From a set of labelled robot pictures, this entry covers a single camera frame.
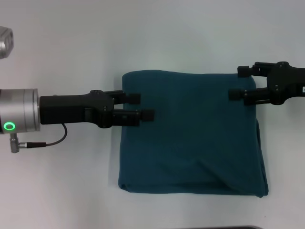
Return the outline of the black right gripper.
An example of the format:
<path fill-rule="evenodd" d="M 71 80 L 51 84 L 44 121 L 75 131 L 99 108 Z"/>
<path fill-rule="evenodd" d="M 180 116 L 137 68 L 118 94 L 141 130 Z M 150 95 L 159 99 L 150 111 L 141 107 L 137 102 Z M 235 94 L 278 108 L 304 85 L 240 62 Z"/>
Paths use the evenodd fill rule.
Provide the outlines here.
<path fill-rule="evenodd" d="M 255 62 L 252 67 L 238 66 L 239 78 L 267 77 L 267 88 L 253 90 L 229 89 L 230 101 L 243 100 L 244 105 L 282 105 L 287 99 L 305 96 L 305 69 L 292 67 L 288 62 Z"/>

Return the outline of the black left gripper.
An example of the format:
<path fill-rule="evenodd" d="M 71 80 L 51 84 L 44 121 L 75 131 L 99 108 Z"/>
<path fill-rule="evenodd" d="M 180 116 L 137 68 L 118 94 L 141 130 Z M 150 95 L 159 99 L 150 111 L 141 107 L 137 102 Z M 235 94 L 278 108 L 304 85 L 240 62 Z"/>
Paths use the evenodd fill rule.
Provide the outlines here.
<path fill-rule="evenodd" d="M 154 121 L 154 110 L 114 109 L 114 104 L 140 103 L 140 94 L 126 94 L 123 90 L 92 90 L 82 95 L 42 96 L 40 120 L 43 125 L 87 122 L 100 128 L 139 126 L 140 122 Z"/>

